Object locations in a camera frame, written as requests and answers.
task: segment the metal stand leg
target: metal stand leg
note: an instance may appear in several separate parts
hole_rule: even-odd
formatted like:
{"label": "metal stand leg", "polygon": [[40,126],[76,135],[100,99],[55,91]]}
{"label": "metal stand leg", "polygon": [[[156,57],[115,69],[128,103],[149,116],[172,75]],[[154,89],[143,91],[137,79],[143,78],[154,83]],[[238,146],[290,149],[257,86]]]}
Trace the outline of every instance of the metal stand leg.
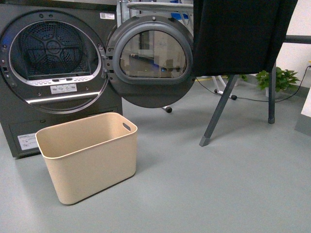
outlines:
{"label": "metal stand leg", "polygon": [[275,118],[275,103],[276,103],[276,63],[269,73],[269,124],[274,124]]}
{"label": "metal stand leg", "polygon": [[212,119],[210,120],[208,127],[204,133],[204,136],[202,137],[201,141],[200,141],[200,146],[206,146],[209,144],[210,142],[210,137],[212,136],[212,133],[214,132],[214,129],[216,127],[216,124],[225,108],[225,105],[229,99],[229,96],[232,92],[232,89],[234,87],[234,84],[236,83],[237,79],[238,79],[238,75],[229,75],[229,81],[225,87],[225,90],[218,102],[218,105],[216,107],[216,110],[212,116]]}

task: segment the tumble dryer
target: tumble dryer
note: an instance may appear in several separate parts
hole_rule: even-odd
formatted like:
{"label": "tumble dryer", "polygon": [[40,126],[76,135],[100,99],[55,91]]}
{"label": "tumble dryer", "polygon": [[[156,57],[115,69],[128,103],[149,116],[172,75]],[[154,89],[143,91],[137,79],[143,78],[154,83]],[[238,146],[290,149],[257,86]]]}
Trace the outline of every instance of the tumble dryer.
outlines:
{"label": "tumble dryer", "polygon": [[0,121],[14,157],[39,153],[44,127],[122,114],[121,97],[166,106],[191,88],[183,24],[154,14],[117,28],[116,1],[100,2],[0,0]]}

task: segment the beige plastic basket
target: beige plastic basket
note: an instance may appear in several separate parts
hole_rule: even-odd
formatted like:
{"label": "beige plastic basket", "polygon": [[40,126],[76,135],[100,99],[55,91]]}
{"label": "beige plastic basket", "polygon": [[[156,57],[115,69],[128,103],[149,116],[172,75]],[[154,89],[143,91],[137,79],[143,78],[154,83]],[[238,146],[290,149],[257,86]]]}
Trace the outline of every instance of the beige plastic basket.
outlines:
{"label": "beige plastic basket", "polygon": [[79,202],[136,171],[137,126],[120,114],[47,127],[35,136],[63,204]]}

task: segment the black cloth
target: black cloth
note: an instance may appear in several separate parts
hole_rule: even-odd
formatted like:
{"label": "black cloth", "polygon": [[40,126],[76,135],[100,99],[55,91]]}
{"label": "black cloth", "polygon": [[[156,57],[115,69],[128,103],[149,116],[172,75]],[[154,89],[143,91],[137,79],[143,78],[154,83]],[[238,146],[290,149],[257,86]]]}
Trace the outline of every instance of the black cloth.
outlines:
{"label": "black cloth", "polygon": [[270,72],[298,0],[194,0],[194,76]]}

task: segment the black cable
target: black cable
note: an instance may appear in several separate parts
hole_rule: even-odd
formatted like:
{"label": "black cable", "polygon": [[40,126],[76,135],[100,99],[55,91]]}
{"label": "black cable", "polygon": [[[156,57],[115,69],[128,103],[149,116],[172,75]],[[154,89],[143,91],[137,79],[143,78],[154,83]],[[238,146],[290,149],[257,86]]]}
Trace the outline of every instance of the black cable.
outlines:
{"label": "black cable", "polygon": [[218,95],[218,96],[221,96],[221,94],[218,94],[218,93],[215,93],[211,90],[209,90],[207,87],[205,87],[202,83],[200,83],[200,81],[198,80],[198,78],[196,78],[196,80],[199,82],[199,84],[204,87],[207,91],[209,91],[210,93],[214,94],[214,95]]}
{"label": "black cable", "polygon": [[[304,75],[303,75],[303,77],[302,77],[302,80],[301,80],[301,82],[300,82],[300,85],[299,85],[299,87],[297,88],[296,92],[293,93],[291,96],[286,97],[285,99],[275,101],[275,103],[279,103],[279,102],[282,102],[282,101],[284,101],[284,100],[288,100],[289,98],[291,98],[291,97],[293,97],[294,95],[297,94],[297,92],[299,91],[299,89],[300,89],[300,87],[301,87],[301,85],[302,85],[303,80],[305,79],[307,70],[308,70],[310,67],[311,67],[311,66],[307,66],[307,68],[306,68],[306,70],[305,70],[305,73],[304,73]],[[214,92],[212,92],[211,90],[209,90],[207,87],[205,87],[203,84],[201,84],[200,81],[199,81],[198,79],[197,79],[197,81],[199,82],[199,84],[200,84],[202,87],[204,87],[204,88],[205,88],[206,90],[208,90],[209,92],[211,92],[211,93],[213,93],[213,94],[215,94],[215,95],[221,96],[221,94],[214,93]],[[238,99],[243,99],[243,100],[257,101],[257,102],[269,102],[268,100],[254,100],[254,99],[244,98],[244,97],[237,97],[237,98],[238,98]]]}

